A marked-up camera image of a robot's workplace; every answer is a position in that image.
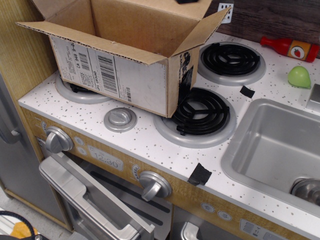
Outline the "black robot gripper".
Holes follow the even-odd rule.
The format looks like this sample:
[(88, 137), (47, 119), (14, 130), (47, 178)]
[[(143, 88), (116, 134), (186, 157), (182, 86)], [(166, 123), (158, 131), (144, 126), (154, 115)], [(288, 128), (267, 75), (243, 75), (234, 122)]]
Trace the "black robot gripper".
[(175, 0), (178, 4), (190, 4), (197, 3), (198, 0)]

